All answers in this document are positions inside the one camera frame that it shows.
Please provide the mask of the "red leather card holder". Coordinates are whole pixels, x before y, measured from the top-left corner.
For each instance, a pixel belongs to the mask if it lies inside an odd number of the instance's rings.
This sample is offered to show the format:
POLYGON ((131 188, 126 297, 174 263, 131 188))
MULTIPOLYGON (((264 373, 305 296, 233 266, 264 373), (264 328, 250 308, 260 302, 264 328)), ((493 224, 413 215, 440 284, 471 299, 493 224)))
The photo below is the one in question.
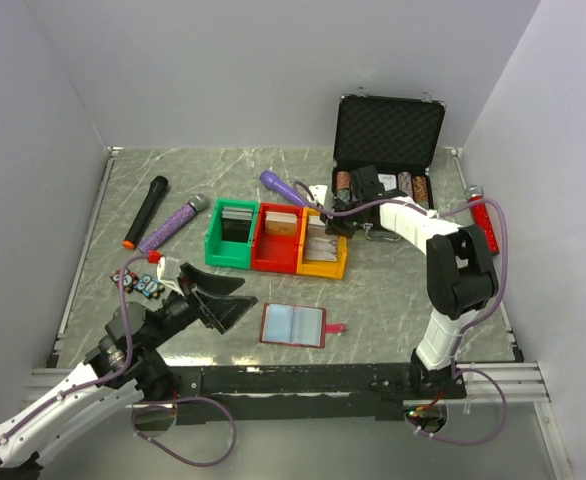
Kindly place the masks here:
POLYGON ((344 323, 327 322, 325 308, 265 303, 259 342, 321 349, 325 347, 327 335, 346 330, 344 323))

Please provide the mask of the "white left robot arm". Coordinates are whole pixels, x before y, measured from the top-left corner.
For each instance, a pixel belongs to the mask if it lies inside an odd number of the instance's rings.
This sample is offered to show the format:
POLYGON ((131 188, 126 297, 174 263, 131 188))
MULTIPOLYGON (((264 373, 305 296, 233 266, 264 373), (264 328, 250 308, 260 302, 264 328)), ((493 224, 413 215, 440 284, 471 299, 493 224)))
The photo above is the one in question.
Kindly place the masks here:
POLYGON ((157 251, 133 256, 155 266, 171 289, 157 310, 125 299, 105 336, 63 380, 0 423, 0 479, 36 479, 46 461, 130 405, 172 410, 183 402, 158 349, 195 322, 228 332, 258 302, 240 295, 241 277, 205 273, 157 251))

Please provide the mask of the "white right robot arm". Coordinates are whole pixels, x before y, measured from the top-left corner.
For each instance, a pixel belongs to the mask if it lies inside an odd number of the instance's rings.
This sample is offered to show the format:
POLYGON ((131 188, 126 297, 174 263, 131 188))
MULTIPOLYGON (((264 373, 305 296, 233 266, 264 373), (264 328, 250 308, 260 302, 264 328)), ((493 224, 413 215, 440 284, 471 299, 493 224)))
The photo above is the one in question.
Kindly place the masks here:
POLYGON ((350 237, 357 227, 379 227, 416 247, 426 258, 426 287, 432 313, 411 356, 409 384, 419 397, 434 396, 453 377, 461 340, 504 282, 497 276, 486 233, 460 225, 418 200, 426 191, 400 182, 388 189, 373 166, 335 175, 327 230, 350 237))

